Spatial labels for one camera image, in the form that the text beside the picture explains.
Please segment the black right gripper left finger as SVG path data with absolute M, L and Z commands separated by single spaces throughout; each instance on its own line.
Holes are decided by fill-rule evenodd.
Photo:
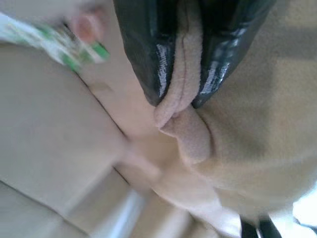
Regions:
M 156 107 L 170 85 L 177 31 L 177 1 L 117 0 L 124 50 L 147 101 Z

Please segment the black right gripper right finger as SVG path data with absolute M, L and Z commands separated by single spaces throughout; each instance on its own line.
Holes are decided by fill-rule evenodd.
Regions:
M 201 0 L 199 4 L 203 50 L 194 108 L 207 102 L 235 70 L 272 8 L 270 0 Z

